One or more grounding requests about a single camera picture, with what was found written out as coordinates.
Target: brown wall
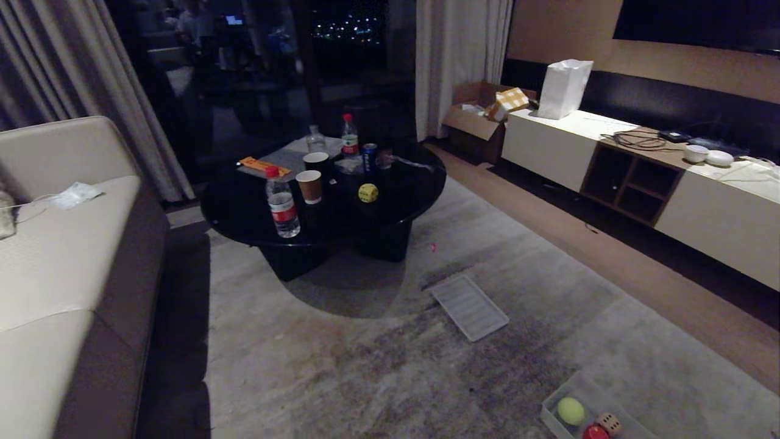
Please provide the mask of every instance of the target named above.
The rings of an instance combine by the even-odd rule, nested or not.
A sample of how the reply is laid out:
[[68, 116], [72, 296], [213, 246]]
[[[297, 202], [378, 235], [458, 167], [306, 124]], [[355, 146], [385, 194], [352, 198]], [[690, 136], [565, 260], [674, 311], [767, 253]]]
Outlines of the brown wall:
[[622, 0], [515, 0], [507, 58], [594, 61], [595, 70], [780, 104], [780, 59], [714, 48], [613, 40]]

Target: white cabinet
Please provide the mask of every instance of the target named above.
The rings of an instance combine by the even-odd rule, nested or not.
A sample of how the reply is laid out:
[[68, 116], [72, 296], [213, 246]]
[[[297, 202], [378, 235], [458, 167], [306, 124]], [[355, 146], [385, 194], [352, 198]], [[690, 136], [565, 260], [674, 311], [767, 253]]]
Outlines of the white cabinet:
[[780, 291], [780, 181], [767, 166], [691, 166], [655, 228]]
[[529, 109], [509, 114], [502, 158], [572, 191], [580, 191], [602, 134], [637, 127], [584, 111], [560, 120], [534, 114]]
[[[601, 135], [636, 127], [583, 111], [548, 120], [520, 110], [509, 115], [502, 158], [581, 192]], [[723, 169], [686, 164], [682, 151], [626, 151], [685, 171], [656, 230], [780, 291], [780, 177], [768, 165]]]

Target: clear plastic box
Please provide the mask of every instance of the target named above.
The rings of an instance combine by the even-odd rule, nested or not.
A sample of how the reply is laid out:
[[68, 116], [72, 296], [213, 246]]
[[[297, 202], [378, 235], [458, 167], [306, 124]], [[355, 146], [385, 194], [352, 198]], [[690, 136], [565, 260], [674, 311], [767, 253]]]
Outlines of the clear plastic box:
[[[585, 408], [585, 420], [577, 427], [563, 422], [558, 416], [558, 401], [572, 397]], [[596, 417], [609, 412], [618, 417], [622, 424], [619, 439], [658, 439], [623, 407], [613, 401], [591, 378], [582, 372], [572, 375], [558, 390], [542, 402], [541, 420], [558, 439], [581, 439], [585, 429], [595, 422]]]

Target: dice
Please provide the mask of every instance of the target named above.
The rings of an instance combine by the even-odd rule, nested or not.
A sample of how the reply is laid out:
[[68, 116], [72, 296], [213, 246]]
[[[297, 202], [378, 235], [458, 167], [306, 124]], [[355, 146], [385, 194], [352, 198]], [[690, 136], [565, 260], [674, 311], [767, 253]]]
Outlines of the dice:
[[596, 424], [607, 431], [611, 437], [620, 434], [623, 426], [620, 424], [618, 417], [611, 413], [602, 413], [596, 418]]

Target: red ball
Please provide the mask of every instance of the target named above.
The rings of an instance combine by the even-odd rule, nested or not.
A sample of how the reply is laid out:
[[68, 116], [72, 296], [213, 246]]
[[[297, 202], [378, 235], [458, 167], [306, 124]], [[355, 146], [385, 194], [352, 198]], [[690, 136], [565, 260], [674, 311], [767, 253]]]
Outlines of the red ball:
[[609, 434], [598, 424], [593, 424], [585, 429], [583, 439], [609, 439]]

